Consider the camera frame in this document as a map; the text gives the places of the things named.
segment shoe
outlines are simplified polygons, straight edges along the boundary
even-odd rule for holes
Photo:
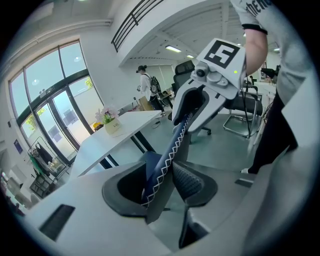
[[[242,174],[248,174],[248,173],[249,173],[248,170],[249,170],[249,168],[244,168],[244,169],[241,171],[241,173],[242,173]]]

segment black metal railing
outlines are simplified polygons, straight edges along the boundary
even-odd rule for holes
[[[124,42],[131,30],[135,26],[138,26],[143,17],[162,1],[163,0],[141,0],[136,7],[134,7],[130,14],[125,18],[111,41],[116,52],[118,52],[121,44]]]

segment black pants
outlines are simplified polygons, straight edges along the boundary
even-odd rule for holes
[[[164,107],[159,102],[157,96],[150,96],[150,103],[154,110],[161,110],[162,112],[165,112]]]
[[[248,170],[250,174],[257,174],[260,167],[271,164],[288,146],[290,146],[288,151],[298,146],[286,119],[281,113],[284,106],[278,93],[276,93],[268,113],[261,141],[255,152],[253,165]]]

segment backpack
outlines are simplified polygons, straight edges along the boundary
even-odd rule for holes
[[[159,82],[156,79],[156,77],[155,76],[149,77],[147,74],[144,74],[144,75],[150,79],[150,83],[151,83],[150,91],[154,94],[157,94],[158,93],[157,86],[159,85]]]

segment white zigzag stitching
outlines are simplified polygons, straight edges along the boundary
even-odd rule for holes
[[[175,146],[172,148],[172,152],[169,153],[169,158],[164,161],[165,167],[161,168],[162,174],[156,178],[157,184],[155,186],[153,186],[153,188],[152,188],[153,193],[150,195],[147,195],[146,196],[147,202],[141,204],[142,206],[145,206],[147,209],[149,208],[150,203],[154,200],[156,193],[159,191],[160,185],[164,182],[165,176],[168,172],[168,168],[171,166],[172,160],[174,159],[175,154],[178,152],[178,148],[180,147],[181,142],[185,136],[186,127],[187,127],[191,117],[192,117],[192,115],[189,114],[188,118],[186,119],[186,121],[183,125],[180,136],[177,138],[177,141],[175,142]]]

